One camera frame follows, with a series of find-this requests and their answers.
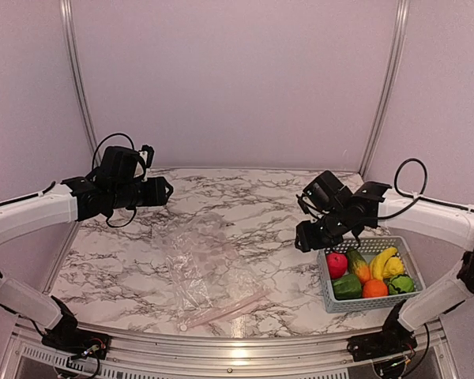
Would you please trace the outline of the grey plastic basket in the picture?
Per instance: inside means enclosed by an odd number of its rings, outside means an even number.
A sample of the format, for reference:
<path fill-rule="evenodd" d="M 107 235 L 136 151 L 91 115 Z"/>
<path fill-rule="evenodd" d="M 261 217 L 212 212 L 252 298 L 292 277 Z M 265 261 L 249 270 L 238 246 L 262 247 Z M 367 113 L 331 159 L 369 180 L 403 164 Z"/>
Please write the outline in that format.
<path fill-rule="evenodd" d="M 425 288 L 410 249 L 399 236 L 346 239 L 319 251 L 318 266 L 329 313 L 392 307 Z"/>

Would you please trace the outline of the yellow toy banana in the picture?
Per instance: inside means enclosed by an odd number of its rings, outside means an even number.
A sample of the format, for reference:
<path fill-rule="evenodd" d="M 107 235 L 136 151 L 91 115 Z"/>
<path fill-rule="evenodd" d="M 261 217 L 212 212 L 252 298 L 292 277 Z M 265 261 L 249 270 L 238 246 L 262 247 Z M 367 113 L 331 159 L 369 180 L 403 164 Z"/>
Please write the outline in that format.
<path fill-rule="evenodd" d="M 383 280 L 383 271 L 386 262 L 397 254 L 396 247 L 390 247 L 383 250 L 380 254 L 375 256 L 370 264 L 371 278 L 375 280 Z"/>

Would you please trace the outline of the yellow toy lemon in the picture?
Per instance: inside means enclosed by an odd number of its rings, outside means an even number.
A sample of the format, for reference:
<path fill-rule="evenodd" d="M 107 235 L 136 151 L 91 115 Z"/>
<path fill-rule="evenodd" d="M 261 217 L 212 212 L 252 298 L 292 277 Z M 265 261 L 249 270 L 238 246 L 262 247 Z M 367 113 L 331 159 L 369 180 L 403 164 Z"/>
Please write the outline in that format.
<path fill-rule="evenodd" d="M 384 265 L 382 277 L 384 279 L 392 278 L 396 275 L 405 273 L 404 265 L 399 257 L 391 257 Z"/>

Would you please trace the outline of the clear zip top bag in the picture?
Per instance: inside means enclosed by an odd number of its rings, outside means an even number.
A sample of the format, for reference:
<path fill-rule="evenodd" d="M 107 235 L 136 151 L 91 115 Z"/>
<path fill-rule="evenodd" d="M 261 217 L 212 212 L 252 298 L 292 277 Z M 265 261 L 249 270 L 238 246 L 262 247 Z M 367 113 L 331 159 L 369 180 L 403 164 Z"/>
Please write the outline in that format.
<path fill-rule="evenodd" d="M 199 325 L 238 314 L 269 293 L 224 232 L 218 215 L 171 224 L 155 244 L 164 253 L 173 282 L 178 328 Z"/>

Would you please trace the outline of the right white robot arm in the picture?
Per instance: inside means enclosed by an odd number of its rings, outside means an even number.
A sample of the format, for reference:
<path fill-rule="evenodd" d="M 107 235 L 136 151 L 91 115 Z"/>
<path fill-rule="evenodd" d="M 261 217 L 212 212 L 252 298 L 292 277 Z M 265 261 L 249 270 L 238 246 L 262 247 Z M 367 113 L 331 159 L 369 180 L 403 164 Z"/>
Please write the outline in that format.
<path fill-rule="evenodd" d="M 303 191 L 322 217 L 295 229 L 295 247 L 303 252 L 332 248 L 347 233 L 365 227 L 392 227 L 459 246 L 464 255 L 427 289 L 395 305 L 381 331 L 353 336 L 348 352 L 354 361 L 381 358 L 416 347 L 415 331 L 442 313 L 474 297 L 474 208 L 443 204 L 418 195 L 404 197 L 390 185 L 366 182 L 355 192 L 325 171 Z"/>

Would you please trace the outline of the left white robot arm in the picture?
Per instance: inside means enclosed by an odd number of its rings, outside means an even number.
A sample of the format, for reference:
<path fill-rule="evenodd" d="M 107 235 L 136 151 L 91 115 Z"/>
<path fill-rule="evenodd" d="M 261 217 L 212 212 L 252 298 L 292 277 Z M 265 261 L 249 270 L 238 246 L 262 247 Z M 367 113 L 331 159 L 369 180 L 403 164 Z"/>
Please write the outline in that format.
<path fill-rule="evenodd" d="M 83 177 L 67 179 L 48 189 L 0 203 L 0 246 L 23 235 L 61 223 L 81 222 L 95 216 L 111 218 L 116 209 L 165 205 L 173 186 L 163 177 L 131 179 L 124 184 L 99 187 Z M 73 313 L 59 299 L 0 271 L 0 306 L 42 327 L 48 347 L 86 355 L 102 349 L 104 338 L 78 327 Z"/>

